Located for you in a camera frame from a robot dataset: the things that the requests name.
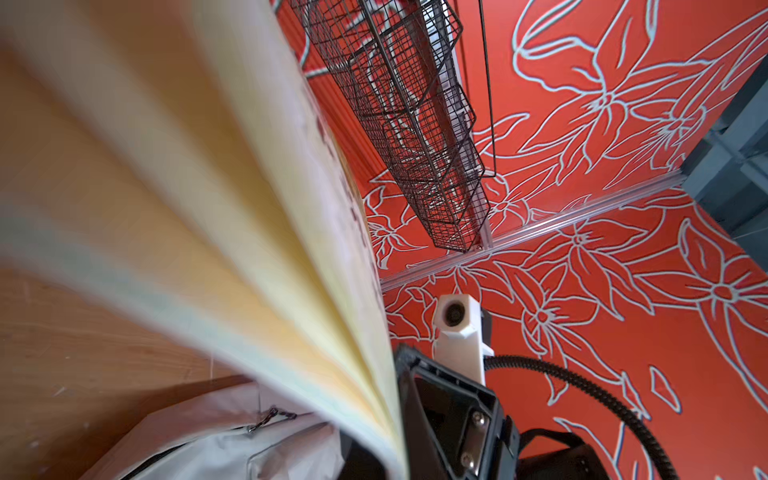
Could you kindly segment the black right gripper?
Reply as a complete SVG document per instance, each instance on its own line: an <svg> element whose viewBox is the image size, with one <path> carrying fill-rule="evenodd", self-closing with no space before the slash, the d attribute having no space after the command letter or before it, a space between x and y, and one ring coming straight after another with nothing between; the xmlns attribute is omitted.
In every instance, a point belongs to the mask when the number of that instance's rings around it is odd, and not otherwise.
<svg viewBox="0 0 768 480"><path fill-rule="evenodd" d="M412 479L516 479L519 432L483 385L401 344L395 350Z"/></svg>

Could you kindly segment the white canvas backpack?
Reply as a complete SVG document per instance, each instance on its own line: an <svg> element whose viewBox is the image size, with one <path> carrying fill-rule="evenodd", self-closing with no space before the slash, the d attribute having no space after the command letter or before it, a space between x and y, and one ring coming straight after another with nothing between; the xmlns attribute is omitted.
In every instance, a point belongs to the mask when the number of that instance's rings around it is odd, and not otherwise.
<svg viewBox="0 0 768 480"><path fill-rule="evenodd" d="M212 391L146 416L87 479L336 479L339 430L258 383Z"/></svg>

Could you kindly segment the green China history book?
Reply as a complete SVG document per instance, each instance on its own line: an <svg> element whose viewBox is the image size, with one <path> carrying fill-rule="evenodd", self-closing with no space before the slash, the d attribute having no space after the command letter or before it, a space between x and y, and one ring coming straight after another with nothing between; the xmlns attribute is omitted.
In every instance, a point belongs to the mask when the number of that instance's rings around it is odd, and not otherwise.
<svg viewBox="0 0 768 480"><path fill-rule="evenodd" d="M409 477L365 213L267 2L3 2L1 257Z"/></svg>

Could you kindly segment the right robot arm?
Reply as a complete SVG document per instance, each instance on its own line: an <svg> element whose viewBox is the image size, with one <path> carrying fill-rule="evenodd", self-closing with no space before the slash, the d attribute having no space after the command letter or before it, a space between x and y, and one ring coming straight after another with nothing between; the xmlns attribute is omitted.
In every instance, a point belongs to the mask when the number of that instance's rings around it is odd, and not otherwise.
<svg viewBox="0 0 768 480"><path fill-rule="evenodd" d="M490 357L491 387L420 351L395 354L413 479L676 479L643 415L561 366Z"/></svg>

